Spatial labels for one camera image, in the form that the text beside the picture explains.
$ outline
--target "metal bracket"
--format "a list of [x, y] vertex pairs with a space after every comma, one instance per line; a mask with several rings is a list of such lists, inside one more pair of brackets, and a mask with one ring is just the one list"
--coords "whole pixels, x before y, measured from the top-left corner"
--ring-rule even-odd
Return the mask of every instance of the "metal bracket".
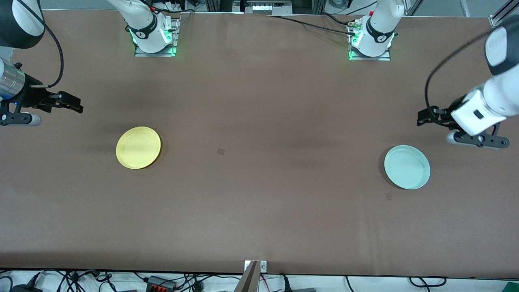
[[260, 275], [263, 270], [267, 271], [267, 261], [246, 260], [245, 272], [238, 285], [236, 285], [234, 292], [258, 292]]
[[498, 26], [503, 19], [510, 15], [519, 7], [519, 0], [509, 0], [494, 15], [490, 16], [490, 25], [494, 28]]
[[[246, 260], [245, 261], [245, 265], [244, 265], [244, 268], [243, 268], [244, 271], [247, 270], [247, 267], [249, 266], [251, 261], [252, 260]], [[267, 261], [260, 260], [259, 262], [260, 262], [260, 272], [261, 273], [266, 273], [267, 272]]]
[[416, 2], [409, 9], [406, 9], [406, 16], [413, 16], [416, 11], [420, 8], [424, 0], [416, 0]]
[[137, 45], [135, 45], [135, 57], [175, 57], [176, 47], [179, 43], [181, 18], [182, 14], [179, 18], [171, 18], [170, 16], [166, 16], [166, 19], [171, 21], [166, 21], [166, 30], [164, 31], [164, 38], [167, 40], [171, 39], [170, 44], [164, 47], [164, 49], [152, 54], [144, 52]]
[[478, 147], [496, 149], [507, 148], [510, 145], [510, 140], [508, 140], [507, 137], [498, 136], [498, 131], [499, 123], [494, 125], [494, 130], [492, 131], [492, 134], [487, 134], [486, 132], [483, 132], [476, 136], [471, 136], [465, 132], [456, 132], [454, 133], [453, 139], [458, 143], [469, 144]]

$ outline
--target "cable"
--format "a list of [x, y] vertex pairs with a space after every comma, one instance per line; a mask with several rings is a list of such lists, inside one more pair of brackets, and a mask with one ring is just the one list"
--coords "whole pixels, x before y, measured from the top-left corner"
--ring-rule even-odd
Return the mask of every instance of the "cable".
[[292, 288], [290, 287], [289, 279], [286, 275], [282, 275], [285, 280], [285, 291], [284, 292], [292, 292]]
[[350, 288], [350, 291], [355, 292], [355, 291], [353, 291], [353, 288], [351, 288], [350, 279], [348, 278], [348, 276], [344, 276], [344, 277], [346, 277], [346, 283], [348, 283], [348, 288]]
[[56, 79], [56, 81], [54, 81], [52, 84], [49, 84], [49, 85], [33, 85], [32, 87], [33, 88], [51, 88], [51, 87], [54, 87], [56, 84], [59, 83], [59, 81], [61, 80], [61, 77], [63, 77], [63, 64], [64, 64], [64, 61], [63, 61], [63, 51], [61, 50], [60, 42], [58, 41], [58, 39], [56, 38], [56, 36], [52, 32], [52, 30], [50, 30], [49, 26], [47, 26], [45, 24], [45, 22], [43, 21], [43, 19], [41, 19], [40, 16], [38, 16], [29, 6], [27, 6], [27, 4], [24, 1], [18, 0], [18, 2], [23, 7], [25, 7], [25, 9], [27, 9], [43, 25], [43, 27], [45, 27], [45, 29], [49, 32], [49, 34], [52, 37], [52, 39], [54, 39], [54, 42], [56, 43], [56, 46], [58, 47], [58, 51], [60, 52], [60, 74], [58, 75], [58, 78]]
[[323, 13], [321, 13], [321, 15], [326, 15], [326, 16], [330, 17], [333, 21], [337, 22], [338, 24], [348, 25], [347, 22], [343, 22], [343, 21], [338, 20], [337, 18], [335, 18], [335, 16], [331, 15], [330, 13], [323, 12]]
[[189, 287], [180, 290], [180, 292], [184, 292], [184, 291], [190, 290], [191, 287], [194, 286], [196, 283], [202, 283], [203, 281], [205, 281], [206, 279], [208, 279], [210, 277], [214, 277], [214, 275], [210, 275], [210, 276], [207, 276], [207, 277], [205, 277], [205, 278], [203, 278], [201, 280], [195, 281], [195, 283], [193, 285], [190, 285]]
[[186, 21], [191, 17], [191, 14], [194, 14], [194, 13], [195, 13], [194, 10], [188, 13], [186, 19], [184, 19], [184, 20], [182, 20], [182, 22], [180, 22], [179, 29], [180, 29], [180, 28], [184, 25], [184, 23], [185, 23], [185, 22], [186, 22]]
[[441, 287], [441, 286], [447, 284], [447, 278], [445, 278], [445, 277], [438, 277], [438, 278], [443, 280], [443, 282], [441, 282], [439, 284], [427, 284], [427, 282], [425, 282], [424, 278], [422, 278], [422, 277], [415, 277], [415, 278], [420, 279], [420, 281], [422, 281], [423, 285], [419, 285], [419, 284], [416, 284], [415, 282], [413, 282], [413, 278], [414, 277], [409, 276], [409, 282], [411, 283], [411, 285], [413, 285], [415, 287], [418, 287], [418, 288], [426, 288], [427, 292], [431, 292], [431, 288]]
[[115, 285], [112, 284], [112, 282], [110, 282], [110, 278], [111, 278], [111, 277], [106, 278], [106, 282], [108, 283], [108, 285], [110, 286], [110, 288], [111, 288], [114, 292], [118, 292], [117, 289], [115, 288]]
[[344, 33], [344, 34], [352, 35], [352, 36], [355, 35], [355, 33], [353, 33], [353, 32], [346, 32], [346, 31], [340, 31], [340, 30], [325, 28], [324, 26], [319, 26], [319, 25], [315, 25], [315, 24], [312, 24], [312, 23], [303, 22], [303, 21], [300, 21], [300, 20], [297, 20], [297, 19], [285, 18], [285, 17], [279, 17], [279, 18], [285, 19], [285, 20], [294, 21], [294, 22], [301, 23], [301, 24], [308, 25], [308, 26], [313, 26], [314, 28], [318, 28], [318, 29], [322, 29], [322, 30], [326, 30], [326, 31]]
[[145, 0], [140, 0], [140, 1], [143, 4], [145, 4], [146, 6], [148, 6], [152, 11], [167, 12], [167, 13], [181, 13], [181, 12], [186, 12], [186, 11], [195, 12], [194, 9], [184, 9], [184, 10], [179, 10], [179, 11], [171, 11], [171, 10], [167, 10], [167, 9], [157, 8], [157, 7], [155, 7], [155, 6], [151, 5], [151, 4], [148, 4]]
[[144, 277], [139, 276], [139, 274], [137, 274], [137, 273], [135, 273], [135, 272], [133, 272], [133, 273], [135, 274], [135, 276], [137, 276], [139, 279], [141, 279], [141, 280], [143, 280], [143, 281], [146, 279], [146, 278], [144, 278]]
[[213, 276], [218, 277], [218, 278], [234, 278], [237, 280], [241, 280], [241, 278], [234, 277], [234, 276], [220, 276], [220, 275], [213, 275]]
[[463, 45], [461, 45], [457, 49], [455, 49], [452, 53], [450, 53], [447, 57], [445, 57], [440, 63], [438, 63], [438, 65], [436, 65], [434, 67], [434, 69], [431, 71], [431, 73], [427, 77], [427, 81], [425, 82], [425, 89], [424, 89], [425, 104], [426, 104], [427, 109], [429, 110], [429, 116], [431, 118], [431, 121], [433, 121], [435, 124], [438, 124], [440, 126], [444, 126], [440, 121], [437, 121], [434, 118], [434, 113], [432, 112], [431, 105], [429, 104], [429, 84], [431, 83], [432, 77], [438, 72], [438, 70], [441, 67], [443, 67], [443, 65], [447, 64], [447, 62], [449, 62], [452, 58], [454, 58], [456, 55], [461, 53], [466, 48], [472, 46], [474, 43], [478, 42], [482, 38], [488, 36], [491, 32], [492, 32], [492, 30], [486, 31], [486, 32], [476, 36], [475, 38], [469, 40], [468, 42], [464, 43]]
[[364, 9], [364, 8], [368, 8], [368, 7], [370, 7], [370, 6], [372, 6], [373, 4], [376, 4], [376, 3], [377, 3], [377, 2], [375, 1], [375, 2], [373, 2], [373, 3], [371, 3], [371, 4], [369, 4], [369, 5], [366, 5], [366, 6], [362, 7], [362, 8], [359, 8], [359, 9], [357, 9], [357, 10], [354, 10], [354, 11], [352, 11], [352, 12], [348, 12], [348, 13], [346, 13], [346, 14], [344, 14], [344, 15], [350, 15], [350, 14], [353, 14], [353, 13], [355, 13], [355, 12], [357, 12], [357, 11], [360, 11], [360, 10], [362, 10], [362, 9]]
[[[369, 5], [366, 5], [366, 6], [362, 7], [362, 8], [359, 8], [359, 9], [357, 9], [357, 10], [354, 10], [354, 11], [352, 11], [352, 12], [348, 12], [348, 13], [346, 13], [346, 14], [344, 14], [344, 15], [350, 15], [350, 14], [353, 14], [353, 13], [355, 13], [355, 12], [357, 12], [357, 11], [360, 11], [360, 10], [362, 10], [362, 9], [368, 8], [368, 7], [370, 7], [370, 6], [372, 6], [373, 4], [376, 4], [376, 3], [377, 3], [377, 2], [375, 1], [375, 2], [373, 2], [373, 3], [371, 3], [371, 4], [369, 4]], [[346, 10], [346, 9], [347, 9], [347, 8], [344, 8], [343, 10], [341, 10], [341, 11], [339, 11], [339, 12], [336, 12], [336, 13], [334, 13], [334, 14], [337, 15], [337, 14], [343, 12], [343, 11]]]
[[[182, 278], [183, 278], [183, 279], [186, 279], [186, 276], [185, 276], [185, 274], [184, 274], [184, 276], [182, 276], [182, 277], [179, 277], [179, 278], [175, 278], [175, 279], [170, 279], [170, 280], [166, 280], [166, 281], [164, 281], [164, 282], [162, 282], [162, 283], [158, 284], [158, 285], [157, 285], [157, 287], [158, 287], [158, 286], [162, 286], [163, 284], [165, 284], [165, 283], [168, 283], [168, 282], [173, 282], [173, 281], [176, 281], [176, 280], [180, 280], [180, 279], [182, 279]], [[185, 284], [186, 284], [186, 281], [185, 281], [185, 282], [184, 282], [184, 283], [183, 283], [183, 284], [182, 284], [181, 286], [177, 287], [176, 289], [182, 289], [182, 287], [184, 287], [184, 285], [185, 285]]]
[[263, 280], [263, 283], [265, 283], [265, 286], [267, 287], [267, 291], [270, 292], [270, 288], [268, 287], [267, 280], [263, 275], [261, 275], [261, 279]]
[[0, 277], [0, 280], [1, 280], [1, 279], [8, 279], [9, 282], [11, 282], [11, 284], [10, 284], [10, 288], [9, 288], [9, 292], [11, 292], [11, 290], [12, 290], [12, 278], [9, 277], [9, 276], [2, 276], [2, 277]]

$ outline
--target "black cable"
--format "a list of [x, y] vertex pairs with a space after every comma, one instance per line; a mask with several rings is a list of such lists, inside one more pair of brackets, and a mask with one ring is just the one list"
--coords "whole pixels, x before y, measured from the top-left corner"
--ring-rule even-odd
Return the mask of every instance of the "black cable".
[[344, 33], [344, 34], [352, 35], [352, 36], [355, 35], [355, 33], [353, 33], [353, 32], [346, 32], [346, 31], [340, 31], [340, 30], [335, 30], [335, 29], [325, 28], [324, 26], [319, 26], [319, 25], [315, 25], [315, 24], [312, 24], [312, 23], [303, 22], [303, 21], [300, 21], [300, 20], [297, 20], [297, 19], [285, 18], [285, 17], [279, 17], [279, 18], [281, 18], [281, 19], [285, 19], [285, 20], [294, 21], [294, 22], [297, 22], [297, 23], [301, 23], [301, 24], [304, 24], [304, 25], [312, 26], [312, 27], [314, 27], [314, 28], [318, 28], [318, 29], [322, 29], [322, 30], [326, 30], [326, 31], [332, 31], [332, 32], [338, 32], [338, 33]]
[[241, 280], [241, 278], [234, 277], [234, 276], [220, 276], [220, 275], [213, 275], [213, 276], [218, 277], [218, 278], [234, 278], [234, 279], [237, 279], [237, 280]]
[[[413, 278], [418, 278], [420, 279], [420, 281], [423, 283], [423, 285], [419, 285], [419, 284], [416, 284], [415, 282], [413, 282]], [[437, 287], [441, 287], [445, 284], [447, 284], [447, 278], [444, 278], [444, 277], [438, 277], [439, 279], [442, 279], [443, 282], [439, 283], [439, 284], [427, 284], [427, 282], [425, 282], [424, 278], [422, 277], [412, 277], [412, 276], [409, 276], [409, 282], [411, 283], [411, 285], [417, 287], [417, 288], [426, 288], [427, 289], [427, 292], [431, 292], [431, 288], [437, 288]]]
[[323, 13], [321, 13], [321, 15], [326, 15], [326, 16], [330, 17], [333, 21], [337, 22], [338, 24], [348, 25], [347, 22], [343, 22], [343, 21], [338, 20], [337, 18], [335, 18], [335, 16], [331, 15], [330, 13], [323, 12]]
[[350, 279], [348, 278], [348, 276], [344, 276], [344, 277], [346, 277], [346, 283], [348, 284], [348, 288], [350, 288], [350, 291], [355, 292], [355, 291], [353, 291], [353, 288], [351, 288]]
[[63, 282], [65, 282], [66, 277], [66, 274], [63, 275], [63, 278], [61, 279], [60, 285], [58, 286], [58, 289], [56, 289], [56, 292], [61, 292], [61, 285], [63, 284]]
[[346, 14], [344, 14], [344, 15], [350, 15], [350, 14], [353, 14], [353, 13], [359, 11], [359, 10], [362, 10], [362, 9], [364, 9], [364, 8], [368, 8], [368, 7], [370, 7], [370, 6], [372, 6], [373, 4], [376, 4], [376, 3], [377, 3], [377, 2], [375, 1], [375, 2], [373, 2], [373, 3], [371, 3], [371, 4], [369, 4], [369, 5], [366, 5], [366, 6], [362, 7], [362, 8], [359, 8], [359, 9], [357, 9], [357, 10], [354, 10], [354, 11], [352, 11], [352, 12], [348, 12], [348, 13], [346, 13]]
[[180, 12], [187, 12], [187, 11], [192, 11], [192, 12], [195, 12], [194, 9], [184, 9], [184, 10], [179, 10], [179, 11], [171, 11], [171, 10], [168, 10], [168, 9], [162, 9], [162, 8], [158, 8], [158, 7], [155, 7], [151, 4], [148, 4], [145, 0], [140, 0], [142, 3], [144, 3], [146, 6], [148, 6], [150, 9], [153, 9], [155, 11], [158, 11], [158, 12], [167, 12], [167, 13], [180, 13]]
[[162, 283], [158, 284], [158, 285], [157, 285], [157, 287], [158, 287], [158, 286], [162, 286], [163, 284], [165, 284], [165, 283], [168, 283], [168, 282], [173, 282], [173, 281], [176, 281], [176, 280], [180, 280], [180, 279], [182, 279], [182, 278], [183, 278], [183, 279], [186, 279], [185, 275], [184, 275], [184, 276], [182, 276], [182, 277], [179, 277], [179, 278], [175, 278], [175, 279], [170, 279], [170, 280], [166, 280], [166, 281], [164, 281], [164, 282], [162, 282]]
[[43, 88], [54, 87], [56, 84], [59, 83], [59, 81], [61, 80], [61, 77], [63, 77], [63, 64], [64, 64], [64, 61], [63, 61], [63, 51], [61, 50], [60, 42], [58, 41], [58, 39], [56, 38], [56, 36], [52, 32], [52, 30], [50, 30], [49, 26], [47, 26], [45, 24], [45, 22], [43, 21], [43, 19], [40, 16], [38, 16], [29, 6], [27, 6], [27, 4], [24, 1], [18, 0], [18, 2], [23, 7], [25, 7], [25, 9], [27, 9], [43, 25], [43, 27], [45, 27], [45, 29], [49, 32], [49, 34], [52, 37], [52, 39], [54, 39], [54, 42], [56, 43], [56, 46], [58, 47], [58, 51], [60, 52], [60, 74], [58, 75], [58, 78], [56, 79], [56, 81], [54, 81], [52, 84], [43, 86]]
[[11, 286], [10, 286], [9, 291], [8, 291], [8, 292], [11, 292], [11, 290], [12, 290], [12, 278], [9, 277], [9, 276], [2, 276], [2, 277], [0, 277], [0, 280], [1, 279], [8, 279], [9, 282], [11, 282], [11, 284], [10, 284]]
[[141, 280], [143, 280], [143, 281], [146, 279], [146, 278], [144, 278], [144, 277], [139, 276], [139, 274], [137, 274], [137, 273], [135, 273], [135, 272], [133, 272], [133, 274], [135, 274], [135, 276], [137, 276], [139, 279], [141, 279]]
[[190, 290], [192, 286], [194, 286], [196, 283], [202, 283], [203, 281], [205, 281], [206, 279], [210, 278], [210, 277], [214, 277], [214, 275], [210, 275], [210, 276], [207, 276], [201, 280], [198, 280], [198, 281], [195, 281], [195, 283], [193, 283], [192, 285], [190, 285], [189, 287], [187, 288], [184, 288], [182, 290], [180, 290], [180, 292], [184, 292], [184, 291], [187, 291], [187, 290]]
[[282, 275], [285, 280], [285, 290], [284, 292], [292, 292], [292, 288], [290, 287], [289, 278], [286, 275]]
[[113, 290], [113, 292], [118, 292], [117, 289], [115, 288], [115, 285], [112, 284], [112, 282], [110, 282], [110, 278], [112, 277], [112, 275], [110, 274], [110, 276], [108, 276], [107, 272], [104, 272], [104, 274], [106, 275], [106, 282], [108, 283], [108, 286], [110, 286], [110, 288]]
[[108, 284], [108, 282], [103, 282], [99, 285], [99, 292], [101, 292], [101, 288], [103, 287], [104, 284]]
[[434, 117], [434, 113], [432, 112], [431, 105], [429, 104], [429, 84], [431, 83], [432, 77], [438, 72], [438, 70], [441, 67], [443, 67], [443, 65], [447, 64], [447, 62], [449, 62], [452, 58], [454, 58], [456, 55], [461, 53], [466, 48], [472, 46], [477, 41], [479, 41], [479, 40], [483, 39], [484, 37], [488, 36], [491, 32], [492, 32], [492, 30], [486, 31], [486, 32], [476, 36], [475, 38], [471, 39], [470, 41], [464, 43], [463, 45], [461, 45], [457, 49], [455, 49], [452, 53], [450, 53], [447, 57], [445, 57], [440, 63], [438, 63], [438, 65], [436, 65], [434, 67], [434, 69], [431, 71], [431, 73], [427, 77], [427, 81], [425, 82], [425, 90], [424, 90], [425, 104], [426, 104], [427, 109], [429, 110], [429, 116], [431, 118], [431, 121], [433, 121], [435, 124], [443, 126], [443, 124], [440, 121], [437, 121], [436, 118]]

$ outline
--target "brown table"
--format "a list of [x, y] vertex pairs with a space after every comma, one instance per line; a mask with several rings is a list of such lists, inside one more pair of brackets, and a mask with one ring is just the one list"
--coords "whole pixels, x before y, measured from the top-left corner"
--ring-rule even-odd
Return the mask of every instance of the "brown table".
[[[116, 11], [45, 17], [65, 54], [57, 90], [85, 112], [1, 129], [2, 266], [240, 272], [266, 259], [270, 273], [518, 275], [519, 119], [501, 127], [503, 151], [416, 127], [427, 74], [487, 19], [404, 18], [392, 60], [368, 62], [348, 61], [343, 35], [259, 15], [192, 16], [175, 58], [135, 58]], [[482, 47], [434, 78], [432, 104], [490, 77]], [[48, 36], [12, 60], [43, 82], [59, 69]], [[135, 126], [163, 145], [142, 170], [115, 156]], [[398, 144], [429, 159], [423, 188], [385, 177]]]

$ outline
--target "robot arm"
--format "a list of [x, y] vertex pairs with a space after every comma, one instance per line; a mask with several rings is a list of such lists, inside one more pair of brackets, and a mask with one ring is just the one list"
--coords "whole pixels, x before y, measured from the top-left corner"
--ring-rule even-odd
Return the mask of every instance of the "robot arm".
[[402, 0], [379, 0], [373, 14], [355, 21], [362, 26], [351, 45], [368, 57], [382, 55], [389, 48], [404, 12]]
[[[485, 58], [493, 77], [455, 100], [449, 108], [432, 107], [418, 113], [418, 126], [435, 123], [448, 127], [451, 143], [506, 148], [509, 141], [497, 136], [500, 122], [519, 114], [519, 16], [509, 17], [494, 29], [485, 43]], [[486, 130], [493, 127], [493, 133]]]
[[146, 53], [156, 53], [173, 41], [171, 17], [153, 13], [139, 0], [107, 0], [122, 14], [135, 44]]
[[[43, 20], [39, 0], [0, 1], [0, 46], [31, 48], [43, 37], [43, 24], [27, 7]], [[83, 112], [81, 100], [64, 91], [48, 92], [42, 82], [25, 74], [22, 64], [11, 64], [0, 59], [0, 125], [37, 126], [41, 117], [34, 113], [20, 112], [22, 108], [35, 108], [50, 113], [52, 108], [68, 108]], [[16, 105], [13, 112], [9, 106]]]

